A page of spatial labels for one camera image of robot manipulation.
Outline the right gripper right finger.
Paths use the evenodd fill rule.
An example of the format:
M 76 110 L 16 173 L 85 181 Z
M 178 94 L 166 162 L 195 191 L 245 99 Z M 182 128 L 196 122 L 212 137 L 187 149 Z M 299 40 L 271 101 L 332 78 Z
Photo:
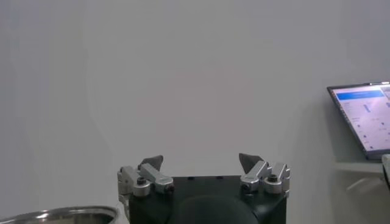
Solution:
M 289 193 L 291 169 L 286 164 L 270 164 L 260 156 L 245 153 L 239 154 L 239 161 L 244 170 L 239 178 L 244 192 L 256 192 L 262 187 L 268 194 Z

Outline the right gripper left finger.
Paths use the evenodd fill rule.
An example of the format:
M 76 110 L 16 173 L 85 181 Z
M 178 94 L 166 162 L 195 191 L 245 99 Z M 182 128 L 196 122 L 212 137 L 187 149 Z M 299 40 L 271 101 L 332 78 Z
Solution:
M 160 172 L 164 157 L 162 155 L 145 158 L 136 167 L 123 166 L 117 172 L 118 194 L 121 197 L 133 195 L 147 197 L 154 189 L 159 194 L 174 191 L 173 177 Z

